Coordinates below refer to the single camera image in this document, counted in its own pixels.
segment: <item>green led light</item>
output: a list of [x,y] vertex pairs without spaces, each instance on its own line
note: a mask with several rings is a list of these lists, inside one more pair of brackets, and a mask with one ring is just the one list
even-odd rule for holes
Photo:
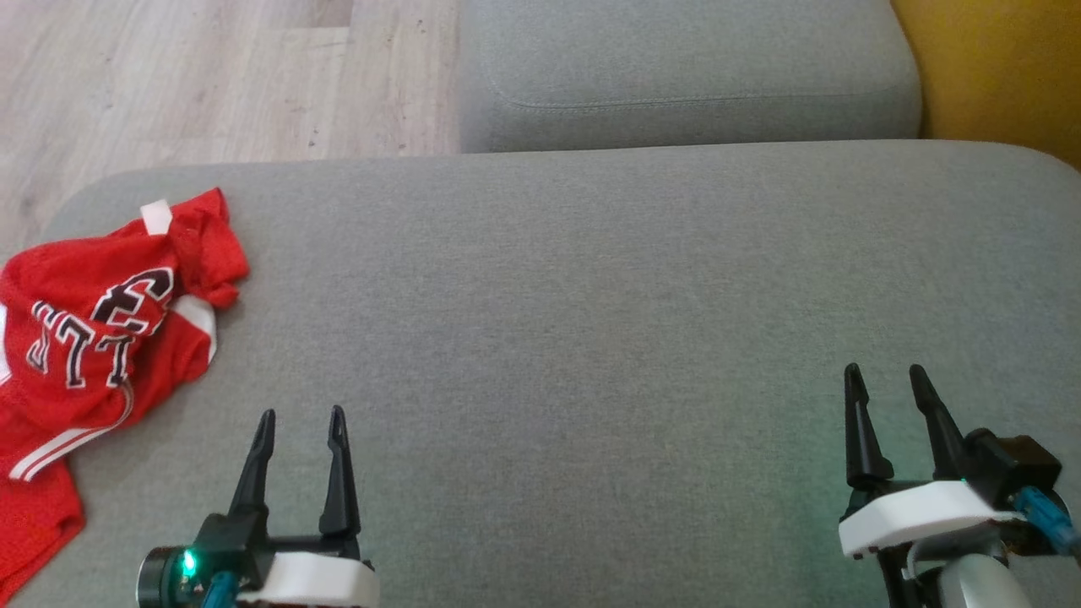
[[191,551],[184,552],[184,576],[190,577],[196,573],[196,556],[191,555]]

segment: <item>white stripe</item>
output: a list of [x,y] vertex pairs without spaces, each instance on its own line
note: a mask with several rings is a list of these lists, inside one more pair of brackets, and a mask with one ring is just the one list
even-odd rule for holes
[[8,307],[0,304],[0,386],[11,380],[11,366],[8,365],[8,354],[3,351],[3,340],[6,335]]
[[40,448],[30,452],[23,460],[18,461],[18,463],[11,470],[11,473],[8,474],[8,477],[29,481],[50,463],[67,454],[79,446],[82,446],[88,441],[92,441],[109,431],[112,431],[117,426],[120,426],[120,424],[122,424],[123,421],[128,420],[128,417],[131,415],[132,410],[135,409],[135,395],[132,393],[131,384],[124,383],[124,385],[121,386],[121,389],[124,393],[124,411],[120,414],[119,420],[109,426],[102,426],[97,428],[69,428],[61,433]]
[[172,308],[196,329],[210,336],[210,355],[206,357],[206,365],[210,365],[214,360],[214,353],[217,352],[217,320],[214,307],[201,298],[185,294],[173,301]]
[[143,214],[143,225],[146,226],[146,234],[169,234],[169,225],[173,223],[173,212],[169,209],[169,203],[165,202],[165,199],[144,204],[138,210]]

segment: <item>gray cushion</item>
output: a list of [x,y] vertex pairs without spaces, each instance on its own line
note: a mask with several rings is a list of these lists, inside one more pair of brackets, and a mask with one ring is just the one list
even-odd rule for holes
[[465,151],[915,137],[889,0],[466,0]]
[[[126,606],[228,507],[278,409],[276,533],[316,529],[349,417],[388,608],[884,606],[841,556],[841,372],[902,478],[907,386],[1029,433],[1081,504],[1081,175],[993,144],[855,142],[162,169],[51,239],[219,185],[251,257],[210,372],[74,458],[86,530],[16,606]],[[1068,560],[1018,560],[1035,605]]]

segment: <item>blue connector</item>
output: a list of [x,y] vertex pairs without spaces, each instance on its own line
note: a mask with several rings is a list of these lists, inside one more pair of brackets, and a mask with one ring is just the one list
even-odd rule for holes
[[1025,514],[1029,524],[1051,541],[1056,553],[1081,559],[1081,532],[1073,527],[1070,517],[1043,492],[1026,486],[1017,492],[1013,503],[1017,511]]
[[240,582],[232,572],[218,572],[210,581],[210,589],[203,597],[202,608],[236,608]]

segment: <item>light wood plank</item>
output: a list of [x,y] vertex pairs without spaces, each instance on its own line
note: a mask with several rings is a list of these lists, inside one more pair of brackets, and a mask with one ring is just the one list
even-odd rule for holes
[[457,151],[457,8],[0,2],[0,261],[121,171]]

